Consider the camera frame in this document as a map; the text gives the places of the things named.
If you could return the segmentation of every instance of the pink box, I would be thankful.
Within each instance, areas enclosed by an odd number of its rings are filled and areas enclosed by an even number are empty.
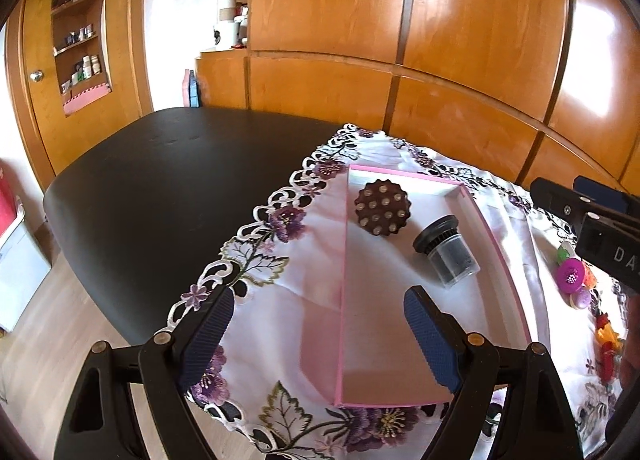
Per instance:
[[[407,226],[388,237],[357,224],[354,199],[366,183],[390,179],[412,202]],[[340,314],[336,406],[403,407],[448,402],[404,319],[404,292],[422,285],[440,310],[466,332],[494,345],[524,349],[530,342],[524,310],[500,247],[468,189],[440,178],[350,166],[346,192],[346,245]],[[415,236],[432,221],[455,214],[481,270],[445,289]]]

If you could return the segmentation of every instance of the black cap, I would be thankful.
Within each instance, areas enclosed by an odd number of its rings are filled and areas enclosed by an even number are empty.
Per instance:
[[[458,219],[454,215],[443,216],[434,221],[414,239],[415,252],[428,254],[439,243],[457,233]]]

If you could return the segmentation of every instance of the white box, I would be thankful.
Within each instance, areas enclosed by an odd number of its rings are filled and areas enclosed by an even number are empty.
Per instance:
[[[24,208],[18,201],[18,216],[0,236],[0,327],[10,332],[51,270],[40,247],[24,223]]]
[[[407,225],[373,236],[358,225],[354,200],[375,180],[389,179],[411,201]],[[404,292],[420,285],[465,332],[496,346],[524,348],[531,338],[509,268],[466,187],[427,175],[351,165],[346,194],[345,276],[335,405],[384,408],[450,402],[404,318]],[[412,242],[424,227],[454,214],[480,271],[444,288]]]

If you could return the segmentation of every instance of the screw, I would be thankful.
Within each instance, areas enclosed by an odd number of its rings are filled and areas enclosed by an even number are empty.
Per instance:
[[[165,345],[171,340],[171,334],[169,332],[160,332],[154,335],[154,342],[157,345]]]
[[[91,351],[94,354],[101,354],[106,349],[107,349],[107,343],[104,341],[98,341],[97,343],[94,343],[94,345],[91,347]]]
[[[532,343],[531,344],[531,351],[533,353],[535,353],[536,355],[544,355],[544,354],[546,354],[545,345],[543,345],[542,343]]]
[[[480,334],[469,334],[466,336],[466,340],[473,346],[482,346],[484,344],[484,337]]]

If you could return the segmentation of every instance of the blue gripper pad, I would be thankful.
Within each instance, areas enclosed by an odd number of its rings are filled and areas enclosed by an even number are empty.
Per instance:
[[[412,289],[404,294],[404,318],[409,323],[438,384],[455,393],[462,382],[458,374],[458,355],[447,343]]]
[[[183,393],[200,382],[233,314],[233,290],[225,288],[184,351],[178,380]]]

